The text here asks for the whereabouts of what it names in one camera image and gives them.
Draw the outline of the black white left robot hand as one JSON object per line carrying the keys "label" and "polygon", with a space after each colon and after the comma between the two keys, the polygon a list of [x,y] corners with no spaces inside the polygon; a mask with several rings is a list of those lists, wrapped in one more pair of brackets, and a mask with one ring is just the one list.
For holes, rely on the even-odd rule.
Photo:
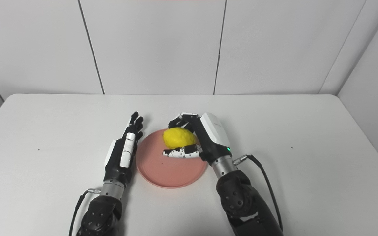
{"label": "black white left robot hand", "polygon": [[138,149],[138,142],[143,136],[144,118],[134,112],[120,139],[113,140],[107,153],[103,180],[115,182],[126,187],[132,179],[132,164]]}

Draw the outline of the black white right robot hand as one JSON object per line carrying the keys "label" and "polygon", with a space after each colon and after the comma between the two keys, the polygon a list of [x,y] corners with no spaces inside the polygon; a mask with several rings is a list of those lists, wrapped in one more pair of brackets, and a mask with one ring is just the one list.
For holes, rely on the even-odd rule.
{"label": "black white right robot hand", "polygon": [[212,113],[198,115],[182,112],[169,122],[168,128],[185,128],[196,136],[199,143],[166,149],[162,152],[164,156],[181,159],[200,157],[208,164],[216,162],[220,157],[232,156],[226,131],[218,117]]}

